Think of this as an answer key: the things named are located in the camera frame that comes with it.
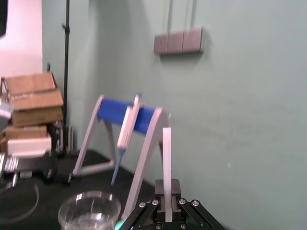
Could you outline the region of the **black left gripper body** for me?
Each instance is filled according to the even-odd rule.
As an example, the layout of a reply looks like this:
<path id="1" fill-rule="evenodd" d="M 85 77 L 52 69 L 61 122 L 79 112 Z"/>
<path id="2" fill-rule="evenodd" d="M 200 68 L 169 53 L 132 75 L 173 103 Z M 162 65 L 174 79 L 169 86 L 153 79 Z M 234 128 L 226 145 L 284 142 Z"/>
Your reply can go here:
<path id="1" fill-rule="evenodd" d="M 57 155 L 45 154 L 35 158 L 18 158 L 18 172 L 32 171 L 46 183 L 59 182 L 70 184 L 72 173 L 59 173 L 59 160 Z"/>

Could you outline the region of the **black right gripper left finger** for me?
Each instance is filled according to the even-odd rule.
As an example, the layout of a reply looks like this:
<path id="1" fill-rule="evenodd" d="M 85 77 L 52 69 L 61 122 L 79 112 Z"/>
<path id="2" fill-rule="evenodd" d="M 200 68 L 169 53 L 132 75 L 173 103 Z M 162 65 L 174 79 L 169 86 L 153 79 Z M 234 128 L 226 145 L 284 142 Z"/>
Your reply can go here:
<path id="1" fill-rule="evenodd" d="M 165 193 L 163 182 L 163 180 L 155 181 L 155 197 L 148 202 L 140 202 L 122 223 L 122 230 L 165 229 Z"/>

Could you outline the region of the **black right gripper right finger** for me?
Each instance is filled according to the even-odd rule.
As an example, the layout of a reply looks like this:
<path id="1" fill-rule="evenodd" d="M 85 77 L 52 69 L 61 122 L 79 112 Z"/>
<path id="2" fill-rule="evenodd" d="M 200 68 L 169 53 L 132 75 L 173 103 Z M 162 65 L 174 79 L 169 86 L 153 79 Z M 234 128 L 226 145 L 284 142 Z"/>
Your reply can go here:
<path id="1" fill-rule="evenodd" d="M 178 179 L 172 179 L 172 199 L 173 221 L 179 221 L 182 230 L 225 230 L 199 200 L 182 197 Z"/>

